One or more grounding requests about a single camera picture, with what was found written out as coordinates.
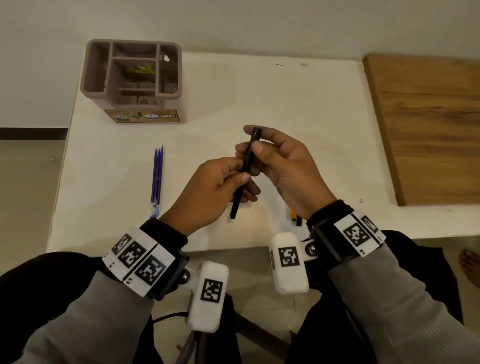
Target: wooden board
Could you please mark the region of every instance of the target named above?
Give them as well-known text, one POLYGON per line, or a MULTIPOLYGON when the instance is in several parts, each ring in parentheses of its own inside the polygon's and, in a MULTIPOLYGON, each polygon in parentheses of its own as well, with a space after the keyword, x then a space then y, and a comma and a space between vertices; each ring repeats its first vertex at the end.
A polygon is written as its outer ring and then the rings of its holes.
POLYGON ((480 203, 480 61, 363 63, 398 205, 480 203))

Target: gray sleeve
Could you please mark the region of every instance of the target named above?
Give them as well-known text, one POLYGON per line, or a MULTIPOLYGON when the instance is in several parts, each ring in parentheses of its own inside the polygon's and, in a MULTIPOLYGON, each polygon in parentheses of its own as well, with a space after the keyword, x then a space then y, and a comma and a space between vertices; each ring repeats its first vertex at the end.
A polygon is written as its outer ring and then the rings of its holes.
POLYGON ((329 275, 379 363, 480 363, 480 339, 400 268, 386 244, 329 275))
POLYGON ((35 331, 16 363, 132 363, 153 300, 96 272, 67 311, 35 331))

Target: black baseboard trim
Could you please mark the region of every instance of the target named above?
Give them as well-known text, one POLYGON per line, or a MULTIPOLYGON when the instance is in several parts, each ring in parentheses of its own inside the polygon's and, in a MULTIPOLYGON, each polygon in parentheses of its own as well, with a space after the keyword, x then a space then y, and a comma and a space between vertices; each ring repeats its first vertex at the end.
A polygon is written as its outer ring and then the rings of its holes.
POLYGON ((68 128, 0 128, 0 140, 65 140, 68 128))

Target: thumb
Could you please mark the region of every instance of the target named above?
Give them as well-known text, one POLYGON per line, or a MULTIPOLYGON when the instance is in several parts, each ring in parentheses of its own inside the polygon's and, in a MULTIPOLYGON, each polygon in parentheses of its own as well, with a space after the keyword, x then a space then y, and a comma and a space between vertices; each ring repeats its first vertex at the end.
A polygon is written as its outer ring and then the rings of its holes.
POLYGON ((246 184, 250 178, 252 178, 252 176, 246 172, 235 174, 228 177, 225 182, 223 182, 221 189, 226 191, 228 195, 232 196, 235 190, 246 184))
POLYGON ((273 144, 255 141, 252 143, 251 148, 252 152, 263 164, 275 170, 284 169, 287 160, 277 153, 273 144))

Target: white wall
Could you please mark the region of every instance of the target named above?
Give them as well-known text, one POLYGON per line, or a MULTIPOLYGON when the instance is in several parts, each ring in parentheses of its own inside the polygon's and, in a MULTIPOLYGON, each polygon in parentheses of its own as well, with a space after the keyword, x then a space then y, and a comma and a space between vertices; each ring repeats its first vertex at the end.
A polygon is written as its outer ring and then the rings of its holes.
POLYGON ((478 0, 7 0, 0 14, 0 126, 68 126, 83 47, 92 38, 268 55, 478 58, 479 14, 478 0))

